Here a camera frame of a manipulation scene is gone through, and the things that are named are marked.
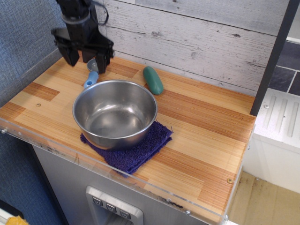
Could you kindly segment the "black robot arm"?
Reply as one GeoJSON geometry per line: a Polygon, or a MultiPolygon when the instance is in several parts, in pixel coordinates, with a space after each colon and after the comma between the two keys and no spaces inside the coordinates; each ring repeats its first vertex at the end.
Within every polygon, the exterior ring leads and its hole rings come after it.
{"type": "Polygon", "coordinates": [[[108,22],[106,7],[95,0],[58,0],[65,28],[55,28],[51,34],[65,61],[75,66],[79,60],[87,63],[95,59],[100,74],[105,73],[114,57],[113,41],[102,35],[99,26],[108,22]]]}

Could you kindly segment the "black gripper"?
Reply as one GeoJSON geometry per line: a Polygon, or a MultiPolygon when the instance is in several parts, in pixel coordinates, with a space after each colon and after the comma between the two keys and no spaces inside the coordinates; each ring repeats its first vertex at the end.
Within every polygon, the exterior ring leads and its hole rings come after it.
{"type": "Polygon", "coordinates": [[[94,19],[78,24],[67,23],[65,28],[52,29],[51,34],[59,52],[71,66],[76,65],[83,48],[97,52],[94,58],[99,74],[105,73],[110,58],[114,57],[113,42],[99,32],[98,23],[94,19]]]}

